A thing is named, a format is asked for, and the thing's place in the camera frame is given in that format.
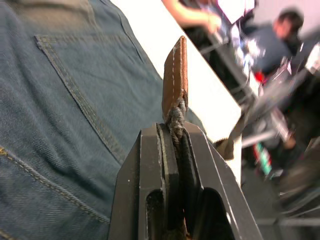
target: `dark hair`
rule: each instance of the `dark hair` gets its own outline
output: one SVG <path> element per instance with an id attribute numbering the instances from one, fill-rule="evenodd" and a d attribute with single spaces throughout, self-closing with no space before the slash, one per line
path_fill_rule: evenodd
<path id="1" fill-rule="evenodd" d="M 284 20 L 291 22 L 291 34 L 297 34 L 304 24 L 303 15 L 295 9 L 283 10 L 278 17 L 278 21 L 283 22 Z"/>

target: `tied cord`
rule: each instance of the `tied cord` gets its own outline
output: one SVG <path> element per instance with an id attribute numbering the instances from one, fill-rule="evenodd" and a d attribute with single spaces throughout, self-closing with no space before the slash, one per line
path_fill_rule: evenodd
<path id="1" fill-rule="evenodd" d="M 169 118 L 167 120 L 167 125 L 169 127 L 173 146 L 174 146 L 174 153 L 177 160 L 180 159 L 180 155 L 181 155 L 180 140 L 183 136 L 184 125 L 185 125 L 185 115 L 186 115 L 186 102 L 182 98 L 180 99 L 178 106 L 170 110 Z"/>
<path id="2" fill-rule="evenodd" d="M 181 160 L 181 138 L 183 136 L 185 115 L 186 115 L 186 102 L 183 98 L 178 99 L 179 104 L 176 107 L 171 108 L 166 122 L 169 127 L 172 137 L 172 143 L 174 147 L 175 158 L 177 161 Z M 167 231 L 163 237 L 163 240 L 186 240 L 187 229 L 184 224 L 184 212 L 181 209 L 177 209 L 176 214 L 180 218 L 180 222 L 177 228 Z"/>

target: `back pocket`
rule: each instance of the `back pocket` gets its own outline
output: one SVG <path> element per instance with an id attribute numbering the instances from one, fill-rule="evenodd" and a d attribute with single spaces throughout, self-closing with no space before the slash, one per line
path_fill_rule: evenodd
<path id="1" fill-rule="evenodd" d="M 139 130 L 161 119 L 160 77 L 150 73 L 125 34 L 37 35 L 36 40 L 96 134 L 122 163 Z"/>

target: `white table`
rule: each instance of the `white table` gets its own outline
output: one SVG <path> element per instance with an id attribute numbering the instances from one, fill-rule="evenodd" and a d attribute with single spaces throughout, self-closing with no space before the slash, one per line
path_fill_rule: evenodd
<path id="1" fill-rule="evenodd" d="M 186 36 L 161 0 L 112 0 L 126 15 L 135 37 L 161 77 L 165 60 L 179 39 Z M 208 138 L 215 142 L 229 136 L 241 108 L 223 83 L 187 38 L 188 104 L 199 117 Z M 241 182 L 241 139 L 236 141 L 234 159 L 227 161 Z"/>

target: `denim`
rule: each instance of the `denim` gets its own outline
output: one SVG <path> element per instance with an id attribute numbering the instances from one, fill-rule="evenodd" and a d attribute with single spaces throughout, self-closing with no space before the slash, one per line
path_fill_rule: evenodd
<path id="1" fill-rule="evenodd" d="M 106 239 L 163 80 L 109 0 L 6 1 L 1 16 L 0 239 Z"/>

